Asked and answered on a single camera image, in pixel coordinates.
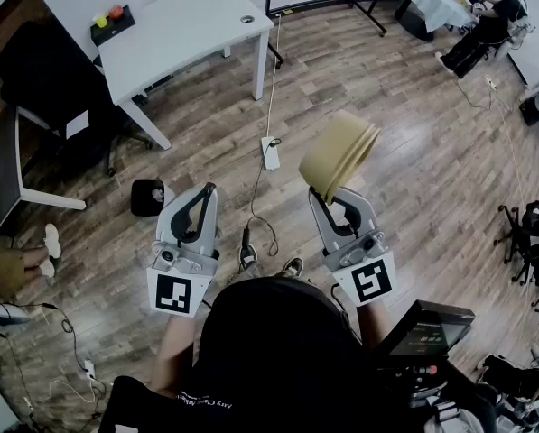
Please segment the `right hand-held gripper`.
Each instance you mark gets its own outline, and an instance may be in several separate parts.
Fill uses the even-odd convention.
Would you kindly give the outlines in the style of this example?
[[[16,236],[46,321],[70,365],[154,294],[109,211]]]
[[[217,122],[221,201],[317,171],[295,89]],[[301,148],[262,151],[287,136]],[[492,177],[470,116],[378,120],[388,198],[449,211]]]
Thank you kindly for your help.
[[[337,190],[332,202],[344,208],[344,217],[358,238],[348,243],[348,229],[336,224],[313,187],[308,200],[324,249],[333,252],[324,256],[324,263],[351,301],[360,307],[390,293],[396,278],[394,256],[385,245],[385,233],[377,229],[371,204],[352,189]]]

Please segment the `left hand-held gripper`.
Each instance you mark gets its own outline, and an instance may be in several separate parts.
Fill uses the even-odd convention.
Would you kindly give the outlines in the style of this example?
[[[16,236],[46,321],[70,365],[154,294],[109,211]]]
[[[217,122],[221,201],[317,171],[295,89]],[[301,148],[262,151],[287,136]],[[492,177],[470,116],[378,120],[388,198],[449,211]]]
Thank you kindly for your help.
[[[146,269],[151,309],[193,318],[218,268],[218,192],[212,182],[176,195],[164,186],[155,258]],[[187,250],[166,243],[192,243]]]

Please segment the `yellow plastic tray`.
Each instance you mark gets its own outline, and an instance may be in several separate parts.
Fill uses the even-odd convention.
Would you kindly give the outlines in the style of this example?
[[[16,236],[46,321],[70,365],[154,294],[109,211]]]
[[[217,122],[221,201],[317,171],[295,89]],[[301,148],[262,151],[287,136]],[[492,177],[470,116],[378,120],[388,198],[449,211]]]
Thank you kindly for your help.
[[[304,181],[330,205],[370,154],[381,129],[345,110],[337,111],[299,166]]]

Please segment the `person's left forearm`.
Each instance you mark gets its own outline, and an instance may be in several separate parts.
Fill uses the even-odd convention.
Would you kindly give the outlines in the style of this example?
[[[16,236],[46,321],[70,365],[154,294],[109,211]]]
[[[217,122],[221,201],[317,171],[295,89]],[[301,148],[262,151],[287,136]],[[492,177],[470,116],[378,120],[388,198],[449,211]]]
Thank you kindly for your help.
[[[176,398],[192,368],[195,318],[171,316],[157,352],[150,381],[153,392]]]

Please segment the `person's right forearm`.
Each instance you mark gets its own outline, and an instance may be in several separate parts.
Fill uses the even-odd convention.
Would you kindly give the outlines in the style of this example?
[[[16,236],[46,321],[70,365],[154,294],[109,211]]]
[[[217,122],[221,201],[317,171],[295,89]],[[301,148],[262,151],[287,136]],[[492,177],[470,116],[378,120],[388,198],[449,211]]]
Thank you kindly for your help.
[[[362,345],[371,351],[391,332],[390,316],[381,299],[358,307],[357,314]]]

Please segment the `black trash bin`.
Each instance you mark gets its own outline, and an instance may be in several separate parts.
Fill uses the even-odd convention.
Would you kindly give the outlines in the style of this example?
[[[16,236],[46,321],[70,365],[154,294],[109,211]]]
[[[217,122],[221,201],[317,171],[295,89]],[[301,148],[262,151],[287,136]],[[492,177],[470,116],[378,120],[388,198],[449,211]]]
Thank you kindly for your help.
[[[137,217],[155,217],[164,206],[164,185],[160,179],[135,180],[131,188],[131,212]]]

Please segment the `person's right shoe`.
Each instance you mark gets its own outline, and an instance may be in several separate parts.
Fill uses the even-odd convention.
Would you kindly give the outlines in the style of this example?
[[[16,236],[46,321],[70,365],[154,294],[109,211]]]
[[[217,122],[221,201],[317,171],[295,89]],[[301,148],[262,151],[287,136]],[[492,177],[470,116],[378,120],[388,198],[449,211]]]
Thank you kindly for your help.
[[[282,268],[281,275],[285,278],[299,279],[302,276],[303,268],[303,259],[300,257],[293,257]]]

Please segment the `person's shoe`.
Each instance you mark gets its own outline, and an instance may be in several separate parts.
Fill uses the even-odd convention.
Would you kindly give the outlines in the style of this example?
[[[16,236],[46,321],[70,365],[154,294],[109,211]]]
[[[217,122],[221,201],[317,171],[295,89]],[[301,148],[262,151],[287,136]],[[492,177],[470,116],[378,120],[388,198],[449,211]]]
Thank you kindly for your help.
[[[299,279],[302,276],[303,268],[303,259],[300,257],[293,257],[282,268],[281,275],[285,278]]]
[[[260,276],[256,249],[252,244],[241,245],[239,250],[239,272],[237,281],[255,279]]]

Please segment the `person's left shoe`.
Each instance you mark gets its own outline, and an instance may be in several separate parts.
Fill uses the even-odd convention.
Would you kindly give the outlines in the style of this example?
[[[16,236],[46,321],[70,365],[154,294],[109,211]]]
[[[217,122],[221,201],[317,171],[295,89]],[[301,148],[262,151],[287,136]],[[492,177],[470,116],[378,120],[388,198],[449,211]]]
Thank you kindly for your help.
[[[255,279],[260,276],[256,249],[252,244],[241,245],[239,250],[239,272],[237,281]]]

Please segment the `black screen device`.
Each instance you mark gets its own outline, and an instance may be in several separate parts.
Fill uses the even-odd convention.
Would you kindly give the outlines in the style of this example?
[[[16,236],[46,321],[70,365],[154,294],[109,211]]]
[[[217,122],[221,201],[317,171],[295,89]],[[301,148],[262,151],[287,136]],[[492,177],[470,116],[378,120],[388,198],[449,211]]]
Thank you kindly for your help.
[[[447,386],[449,352],[475,318],[470,309],[415,301],[372,353],[381,381],[408,407],[427,405]]]

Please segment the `white paper sheet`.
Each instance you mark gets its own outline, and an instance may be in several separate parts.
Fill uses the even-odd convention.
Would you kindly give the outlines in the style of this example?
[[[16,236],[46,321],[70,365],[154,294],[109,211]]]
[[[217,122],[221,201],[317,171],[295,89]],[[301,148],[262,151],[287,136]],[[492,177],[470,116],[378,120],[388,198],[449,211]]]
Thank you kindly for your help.
[[[88,110],[85,110],[82,114],[78,115],[66,124],[66,139],[69,139],[70,137],[74,136],[75,134],[78,134],[79,132],[83,131],[88,127]]]

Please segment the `person's black shirt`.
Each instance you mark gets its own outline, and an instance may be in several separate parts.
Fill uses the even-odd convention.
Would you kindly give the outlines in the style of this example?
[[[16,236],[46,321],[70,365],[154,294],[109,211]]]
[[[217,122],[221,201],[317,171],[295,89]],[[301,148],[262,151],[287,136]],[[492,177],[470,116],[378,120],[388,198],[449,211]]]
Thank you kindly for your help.
[[[489,403],[450,376],[441,395],[410,408],[339,321],[207,328],[176,398],[118,377],[98,433],[493,433]]]

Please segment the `black swivel chair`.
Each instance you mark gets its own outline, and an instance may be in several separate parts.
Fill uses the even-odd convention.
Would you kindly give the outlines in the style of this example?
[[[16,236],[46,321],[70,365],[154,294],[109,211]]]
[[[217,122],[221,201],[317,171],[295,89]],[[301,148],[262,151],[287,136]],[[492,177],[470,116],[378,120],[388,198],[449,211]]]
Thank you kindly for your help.
[[[518,207],[500,205],[497,211],[506,214],[510,230],[495,239],[493,245],[502,244],[507,239],[511,241],[509,255],[504,258],[504,264],[510,263],[516,253],[523,259],[521,270],[511,281],[518,282],[521,286],[533,281],[535,287],[539,288],[539,199],[528,203],[522,216]],[[535,312],[539,312],[539,298],[531,306]]]

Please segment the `black tray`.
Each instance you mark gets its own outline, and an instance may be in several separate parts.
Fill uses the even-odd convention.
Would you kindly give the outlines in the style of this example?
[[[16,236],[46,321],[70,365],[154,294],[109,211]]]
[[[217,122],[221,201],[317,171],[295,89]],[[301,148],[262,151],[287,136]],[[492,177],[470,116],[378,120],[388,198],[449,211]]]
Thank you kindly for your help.
[[[90,26],[90,38],[97,47],[135,25],[129,5],[117,7],[116,12],[116,18],[108,14],[100,19],[106,23],[104,26],[100,27],[97,21]]]

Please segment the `black office chair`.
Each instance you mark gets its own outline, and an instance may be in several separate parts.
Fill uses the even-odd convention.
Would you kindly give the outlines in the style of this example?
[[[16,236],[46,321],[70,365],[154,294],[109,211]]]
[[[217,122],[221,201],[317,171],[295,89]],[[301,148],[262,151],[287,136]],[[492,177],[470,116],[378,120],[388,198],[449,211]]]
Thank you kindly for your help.
[[[68,173],[103,161],[109,177],[114,143],[134,139],[151,150],[153,142],[133,131],[133,121],[115,105],[106,80],[57,23],[23,23],[0,52],[1,98],[38,118],[49,136],[29,161],[58,161]],[[89,127],[66,139],[66,124],[88,110]]]

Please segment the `black round stool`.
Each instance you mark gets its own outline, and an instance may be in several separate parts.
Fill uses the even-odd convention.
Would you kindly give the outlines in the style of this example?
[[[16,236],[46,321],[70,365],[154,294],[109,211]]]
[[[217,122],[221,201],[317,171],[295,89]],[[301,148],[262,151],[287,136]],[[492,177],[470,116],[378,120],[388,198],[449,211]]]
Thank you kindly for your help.
[[[425,21],[419,15],[409,11],[408,9],[398,8],[395,11],[395,19],[413,37],[424,42],[433,41],[433,32],[427,31]]]

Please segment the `grey desk white frame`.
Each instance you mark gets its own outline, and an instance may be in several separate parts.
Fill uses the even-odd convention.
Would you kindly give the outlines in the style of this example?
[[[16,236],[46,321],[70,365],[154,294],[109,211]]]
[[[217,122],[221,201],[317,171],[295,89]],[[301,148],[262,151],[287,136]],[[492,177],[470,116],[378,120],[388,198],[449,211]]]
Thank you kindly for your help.
[[[0,228],[19,202],[84,210],[84,200],[26,188],[20,163],[19,113],[7,106],[0,115]]]

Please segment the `black metal stand frame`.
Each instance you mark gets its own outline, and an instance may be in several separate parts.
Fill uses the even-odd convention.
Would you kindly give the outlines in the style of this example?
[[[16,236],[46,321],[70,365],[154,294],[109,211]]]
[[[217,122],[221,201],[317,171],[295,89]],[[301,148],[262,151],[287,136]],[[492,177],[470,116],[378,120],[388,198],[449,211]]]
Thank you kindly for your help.
[[[356,8],[363,13],[378,29],[378,35],[383,38],[387,30],[374,16],[373,10],[379,1],[392,1],[392,0],[310,0],[275,9],[271,8],[272,0],[265,0],[265,15],[270,19],[274,19],[286,14],[292,14],[294,12],[319,9],[335,5],[346,5],[348,8]]]

